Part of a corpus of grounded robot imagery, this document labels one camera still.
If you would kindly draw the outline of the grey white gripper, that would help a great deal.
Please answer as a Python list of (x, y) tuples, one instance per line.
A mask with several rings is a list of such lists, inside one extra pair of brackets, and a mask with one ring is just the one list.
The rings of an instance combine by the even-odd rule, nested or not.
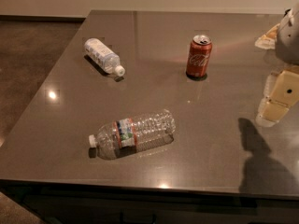
[[(299, 3), (280, 22), (275, 45), (276, 56), (285, 63), (299, 64)], [(256, 122), (262, 127), (279, 123), (299, 101), (299, 70), (272, 72), (266, 79)]]

